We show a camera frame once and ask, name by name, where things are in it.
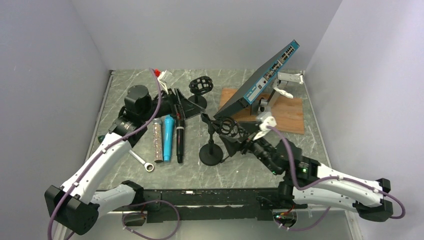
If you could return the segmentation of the black tripod shock mount stand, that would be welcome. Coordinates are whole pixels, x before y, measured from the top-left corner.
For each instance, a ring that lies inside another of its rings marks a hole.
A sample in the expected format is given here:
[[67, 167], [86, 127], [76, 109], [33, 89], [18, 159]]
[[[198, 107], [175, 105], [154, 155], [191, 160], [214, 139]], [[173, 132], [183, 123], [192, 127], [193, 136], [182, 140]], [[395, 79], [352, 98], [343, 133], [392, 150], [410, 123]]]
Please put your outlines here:
[[[242, 137], [245, 135], [244, 130], [241, 129], [240, 125], [232, 117], [222, 116], [215, 120], [212, 120], [212, 126], [215, 133], [218, 135], [224, 135], [227, 137], [235, 138], [236, 136]], [[224, 153], [222, 148], [214, 143], [212, 138], [213, 146], [209, 149], [210, 155], [213, 157], [213, 165], [218, 165], [224, 161]]]

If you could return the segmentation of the black microphone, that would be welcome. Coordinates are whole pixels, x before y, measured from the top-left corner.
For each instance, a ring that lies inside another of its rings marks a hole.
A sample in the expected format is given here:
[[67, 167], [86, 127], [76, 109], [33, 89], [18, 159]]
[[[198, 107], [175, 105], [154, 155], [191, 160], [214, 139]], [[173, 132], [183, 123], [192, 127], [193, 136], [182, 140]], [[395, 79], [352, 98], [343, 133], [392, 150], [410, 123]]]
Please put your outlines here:
[[184, 136], [185, 136], [185, 121], [183, 119], [176, 120], [176, 156], [179, 164], [183, 163], [184, 158]]

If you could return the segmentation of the blue microphone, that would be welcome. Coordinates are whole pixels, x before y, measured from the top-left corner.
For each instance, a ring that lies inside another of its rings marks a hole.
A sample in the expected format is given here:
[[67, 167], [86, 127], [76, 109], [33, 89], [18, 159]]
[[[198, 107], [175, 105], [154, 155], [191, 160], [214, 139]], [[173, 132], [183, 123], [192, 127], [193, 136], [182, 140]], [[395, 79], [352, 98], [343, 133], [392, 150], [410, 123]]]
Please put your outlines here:
[[173, 131], [175, 119], [170, 115], [166, 115], [164, 119], [164, 138], [163, 138], [163, 160], [168, 163], [171, 160], [172, 145], [173, 145]]

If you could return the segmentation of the black round base stand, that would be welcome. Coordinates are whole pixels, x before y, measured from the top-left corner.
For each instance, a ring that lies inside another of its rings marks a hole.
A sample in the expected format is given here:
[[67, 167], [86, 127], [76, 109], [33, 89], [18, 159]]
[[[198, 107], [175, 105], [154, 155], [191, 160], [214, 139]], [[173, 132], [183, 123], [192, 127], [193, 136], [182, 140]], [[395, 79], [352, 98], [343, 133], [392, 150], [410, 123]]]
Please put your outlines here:
[[213, 80], [209, 76], [204, 75], [192, 80], [188, 87], [193, 94], [188, 100], [205, 109], [208, 103], [203, 95], [213, 90]]

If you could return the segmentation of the silver head glitter microphone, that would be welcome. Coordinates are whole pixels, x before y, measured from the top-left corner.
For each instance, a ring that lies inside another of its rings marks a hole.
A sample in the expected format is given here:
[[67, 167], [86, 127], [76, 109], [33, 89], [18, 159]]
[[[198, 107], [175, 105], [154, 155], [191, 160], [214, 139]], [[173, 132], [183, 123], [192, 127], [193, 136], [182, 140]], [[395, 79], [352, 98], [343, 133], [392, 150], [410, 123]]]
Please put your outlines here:
[[152, 121], [153, 127], [153, 149], [154, 149], [154, 162], [162, 163], [163, 160], [163, 141], [162, 141], [162, 120], [155, 118]]

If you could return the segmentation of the black clip microphone stand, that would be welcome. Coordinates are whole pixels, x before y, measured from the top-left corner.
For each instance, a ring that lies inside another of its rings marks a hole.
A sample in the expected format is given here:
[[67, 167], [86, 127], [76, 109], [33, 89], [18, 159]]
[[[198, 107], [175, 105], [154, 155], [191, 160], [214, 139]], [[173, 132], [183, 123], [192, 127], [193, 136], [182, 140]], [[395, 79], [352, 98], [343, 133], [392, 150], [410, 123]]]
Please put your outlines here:
[[211, 120], [208, 114], [202, 113], [201, 120], [207, 124], [209, 140], [199, 150], [199, 159], [206, 166], [216, 166], [223, 162], [224, 153], [222, 148], [215, 144], [214, 133], [219, 132], [219, 124], [216, 120]]

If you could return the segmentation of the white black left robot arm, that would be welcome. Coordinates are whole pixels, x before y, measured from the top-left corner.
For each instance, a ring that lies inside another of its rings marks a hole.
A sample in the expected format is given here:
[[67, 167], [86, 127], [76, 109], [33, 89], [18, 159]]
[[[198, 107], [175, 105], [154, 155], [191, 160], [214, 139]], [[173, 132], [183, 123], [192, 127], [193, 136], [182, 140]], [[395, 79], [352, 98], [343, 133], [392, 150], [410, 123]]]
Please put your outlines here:
[[144, 85], [130, 87], [118, 118], [93, 155], [61, 186], [51, 185], [44, 193], [50, 219], [84, 235], [108, 212], [124, 206], [139, 209], [146, 200], [142, 186], [126, 180], [96, 193], [100, 183], [137, 144], [153, 119], [170, 115], [186, 120], [203, 112], [204, 107], [190, 101], [178, 88], [159, 90], [151, 97]]

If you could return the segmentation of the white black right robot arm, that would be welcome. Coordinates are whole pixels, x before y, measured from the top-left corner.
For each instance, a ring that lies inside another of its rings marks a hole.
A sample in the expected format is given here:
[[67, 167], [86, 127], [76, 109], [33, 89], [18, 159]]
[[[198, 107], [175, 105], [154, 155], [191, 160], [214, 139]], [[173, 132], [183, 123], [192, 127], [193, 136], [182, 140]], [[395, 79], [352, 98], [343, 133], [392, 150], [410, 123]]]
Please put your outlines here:
[[[357, 213], [372, 222], [394, 219], [388, 179], [365, 180], [334, 170], [304, 156], [302, 149], [275, 127], [253, 122], [242, 122], [237, 127], [238, 137], [220, 134], [220, 139], [230, 156], [252, 154], [273, 175], [283, 176], [275, 194], [280, 207], [322, 205]], [[269, 132], [278, 133], [277, 145], [270, 144], [262, 136]]]

